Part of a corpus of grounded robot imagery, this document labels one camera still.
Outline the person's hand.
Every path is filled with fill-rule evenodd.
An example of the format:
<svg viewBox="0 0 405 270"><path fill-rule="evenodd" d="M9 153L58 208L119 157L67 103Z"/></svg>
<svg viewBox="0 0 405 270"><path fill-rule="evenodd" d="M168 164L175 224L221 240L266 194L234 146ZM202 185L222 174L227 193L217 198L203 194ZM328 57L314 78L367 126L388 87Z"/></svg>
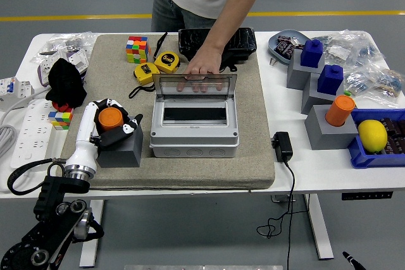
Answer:
<svg viewBox="0 0 405 270"><path fill-rule="evenodd" d="M218 49L213 46L202 46L196 55L187 65L184 75L189 79L197 78L197 75L218 75L221 66L221 55L223 49Z"/></svg>

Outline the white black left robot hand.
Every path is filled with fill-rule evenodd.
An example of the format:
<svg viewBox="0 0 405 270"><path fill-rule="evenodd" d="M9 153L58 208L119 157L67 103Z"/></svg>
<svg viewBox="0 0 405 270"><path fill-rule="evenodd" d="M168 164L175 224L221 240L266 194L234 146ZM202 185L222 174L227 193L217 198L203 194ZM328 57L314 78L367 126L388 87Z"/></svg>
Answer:
<svg viewBox="0 0 405 270"><path fill-rule="evenodd" d="M75 152L65 170L86 171L97 167L137 168L140 166L143 131L142 114L129 116L113 99L90 102L84 110L77 133Z"/></svg>

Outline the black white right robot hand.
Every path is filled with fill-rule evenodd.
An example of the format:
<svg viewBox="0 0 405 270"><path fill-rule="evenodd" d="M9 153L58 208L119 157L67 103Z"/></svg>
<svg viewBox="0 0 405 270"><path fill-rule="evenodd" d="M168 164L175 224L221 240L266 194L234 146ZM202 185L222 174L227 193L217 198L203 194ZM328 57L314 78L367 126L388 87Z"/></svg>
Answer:
<svg viewBox="0 0 405 270"><path fill-rule="evenodd" d="M350 255L346 251L343 251L342 255L355 270L366 270L366 268L360 262L358 262L352 255Z"/></svg>

